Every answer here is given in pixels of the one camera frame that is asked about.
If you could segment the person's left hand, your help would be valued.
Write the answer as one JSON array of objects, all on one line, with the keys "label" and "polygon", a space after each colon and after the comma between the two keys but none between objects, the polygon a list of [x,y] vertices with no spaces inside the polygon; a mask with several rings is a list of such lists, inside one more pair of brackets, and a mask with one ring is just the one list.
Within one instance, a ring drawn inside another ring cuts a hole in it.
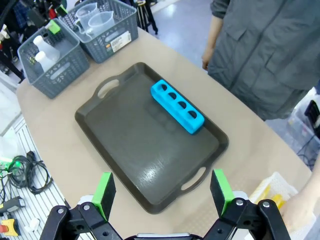
[{"label": "person's left hand", "polygon": [[280,208],[281,217],[289,233],[298,230],[311,221],[318,198],[314,194],[301,191]]}]

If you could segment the person's right hand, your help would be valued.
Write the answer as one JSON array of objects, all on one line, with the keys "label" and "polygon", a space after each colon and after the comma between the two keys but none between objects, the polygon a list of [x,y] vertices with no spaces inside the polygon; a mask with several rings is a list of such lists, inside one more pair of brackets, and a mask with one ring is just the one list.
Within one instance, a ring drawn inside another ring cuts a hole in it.
[{"label": "person's right hand", "polygon": [[209,65],[209,62],[213,56],[213,53],[214,53],[214,49],[213,48],[206,48],[203,52],[203,55],[202,55],[202,68],[204,70],[208,70],[208,65]]}]

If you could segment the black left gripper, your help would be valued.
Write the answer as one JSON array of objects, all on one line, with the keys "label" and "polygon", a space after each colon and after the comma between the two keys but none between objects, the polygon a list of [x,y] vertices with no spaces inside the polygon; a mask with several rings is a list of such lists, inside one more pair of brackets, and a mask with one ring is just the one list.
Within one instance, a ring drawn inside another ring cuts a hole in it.
[{"label": "black left gripper", "polygon": [[24,5],[29,8],[28,19],[35,25],[45,25],[44,28],[56,35],[61,27],[58,24],[58,16],[64,17],[68,14],[65,7],[57,0],[25,0]]}]

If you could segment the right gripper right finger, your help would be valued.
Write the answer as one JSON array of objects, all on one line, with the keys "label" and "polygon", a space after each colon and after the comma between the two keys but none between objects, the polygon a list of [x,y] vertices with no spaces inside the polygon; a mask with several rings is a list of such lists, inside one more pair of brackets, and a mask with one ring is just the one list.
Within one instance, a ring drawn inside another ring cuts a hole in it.
[{"label": "right gripper right finger", "polygon": [[290,234],[276,203],[262,199],[257,204],[235,197],[222,169],[214,169],[210,191],[218,219],[203,237],[205,240],[231,240],[237,230],[248,230],[254,240],[289,240]]}]

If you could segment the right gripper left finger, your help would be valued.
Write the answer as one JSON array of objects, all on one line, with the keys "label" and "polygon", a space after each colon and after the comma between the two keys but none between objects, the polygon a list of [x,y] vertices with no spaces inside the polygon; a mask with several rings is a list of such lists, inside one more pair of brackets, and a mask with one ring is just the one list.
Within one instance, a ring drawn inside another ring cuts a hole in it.
[{"label": "right gripper left finger", "polygon": [[69,209],[54,206],[47,217],[48,240],[77,240],[81,234],[91,234],[95,240],[120,240],[109,222],[116,194],[111,172],[102,174],[93,198]]}]

